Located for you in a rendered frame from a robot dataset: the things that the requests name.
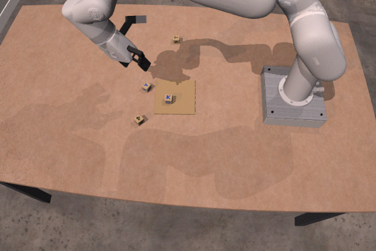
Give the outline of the tan flat square mat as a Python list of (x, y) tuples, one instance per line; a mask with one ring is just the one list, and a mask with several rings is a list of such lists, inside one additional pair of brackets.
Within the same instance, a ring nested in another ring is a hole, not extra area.
[[(173, 95), (172, 104), (165, 94)], [(157, 80), (154, 114), (195, 115), (195, 80)]]

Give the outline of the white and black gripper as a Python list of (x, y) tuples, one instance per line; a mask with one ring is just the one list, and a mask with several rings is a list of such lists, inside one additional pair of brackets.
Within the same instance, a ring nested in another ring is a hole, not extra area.
[[(100, 45), (98, 47), (100, 47), (100, 49), (104, 51), (104, 53), (107, 54), (110, 59), (120, 62), (125, 68), (127, 68), (132, 60), (137, 62), (145, 72), (151, 65), (143, 52), (138, 50), (137, 47), (129, 39), (127, 39), (127, 37), (119, 32), (115, 25), (111, 36), (104, 42), (95, 45)], [(131, 53), (133, 53), (133, 56)], [(138, 60), (134, 58), (135, 55), (139, 57)]]

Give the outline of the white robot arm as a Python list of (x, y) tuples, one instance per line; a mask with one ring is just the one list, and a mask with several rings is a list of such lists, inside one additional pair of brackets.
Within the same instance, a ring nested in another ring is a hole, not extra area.
[[(324, 92), (323, 86), (315, 87), (319, 85), (318, 80), (334, 81), (347, 68), (337, 29), (329, 21), (319, 0), (190, 1), (249, 19), (264, 18), (273, 11), (276, 3), (279, 5), (288, 19), (297, 52), (288, 77), (284, 77), (278, 85), (281, 99), (291, 106), (309, 104), (312, 93)], [(116, 3), (117, 0), (67, 0), (62, 14), (93, 43), (100, 44), (114, 30), (109, 18), (114, 13)]]

